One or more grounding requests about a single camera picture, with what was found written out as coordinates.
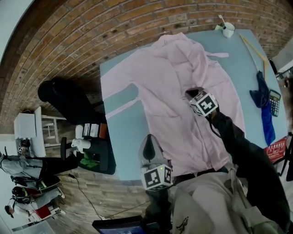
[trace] red sign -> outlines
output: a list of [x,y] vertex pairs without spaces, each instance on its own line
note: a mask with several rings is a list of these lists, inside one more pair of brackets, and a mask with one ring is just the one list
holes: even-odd
[[275,162],[284,157],[286,151],[286,142],[287,137],[284,137],[276,143],[271,144],[269,147],[265,148],[265,152],[272,162]]

